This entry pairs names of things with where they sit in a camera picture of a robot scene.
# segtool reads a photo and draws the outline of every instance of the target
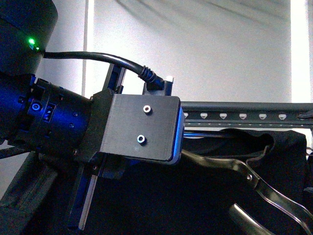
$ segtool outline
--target screw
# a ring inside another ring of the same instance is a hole
[[[138,142],[139,144],[144,144],[145,141],[146,141],[146,138],[145,138],[143,135],[139,135],[139,136],[137,137],[137,142]]]
[[[145,105],[143,107],[143,111],[145,112],[145,114],[149,114],[151,112],[151,107],[149,105]]]
[[[252,175],[250,175],[250,174],[247,175],[247,176],[246,176],[246,179],[249,180],[249,181],[251,181],[251,180],[252,180]]]
[[[77,154],[78,154],[78,149],[74,149],[74,150],[73,150],[73,155],[74,155],[74,156],[77,156]]]
[[[18,102],[19,102],[20,104],[23,104],[23,103],[25,102],[25,98],[22,97],[22,96],[20,96]]]
[[[39,111],[39,110],[41,110],[41,105],[40,105],[40,103],[33,103],[33,104],[31,105],[31,109],[34,110],[34,111]]]

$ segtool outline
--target cable connector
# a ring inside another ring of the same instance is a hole
[[[138,77],[147,83],[147,89],[150,91],[161,91],[164,89],[164,80],[146,66],[143,67]]]

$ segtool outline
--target black fabric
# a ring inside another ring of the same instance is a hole
[[[28,154],[0,200],[0,234],[20,234],[49,192],[57,172]]]
[[[246,159],[249,157],[246,155],[270,145],[262,165],[255,171],[275,189],[303,203],[308,167],[304,135],[294,131],[227,131],[241,138],[184,140],[183,148],[210,156],[245,155],[241,158]],[[66,211],[75,166],[69,172],[57,179],[25,234],[67,233]],[[302,231],[294,220],[249,188],[241,176],[201,168],[182,158],[176,166],[133,165],[119,181],[99,178],[82,234],[239,235],[243,233],[227,214],[234,203],[277,235],[296,235]]]

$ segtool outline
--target status light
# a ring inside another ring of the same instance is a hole
[[[30,38],[30,39],[28,40],[28,42],[29,42],[30,44],[32,44],[32,45],[35,45],[35,40],[32,39],[32,38]]]

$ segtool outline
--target bolt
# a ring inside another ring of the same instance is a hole
[[[251,181],[251,180],[252,180],[252,175],[250,175],[250,174],[247,175],[247,176],[246,176],[246,179],[249,180],[249,181]]]
[[[139,136],[137,137],[137,142],[138,142],[139,144],[144,144],[145,141],[146,141],[146,138],[145,138],[143,135],[139,135]]]
[[[33,103],[31,105],[31,109],[34,111],[40,111],[41,110],[41,104],[40,103]]]
[[[151,112],[151,107],[149,105],[145,105],[143,107],[143,111],[145,112],[145,114],[149,114]]]

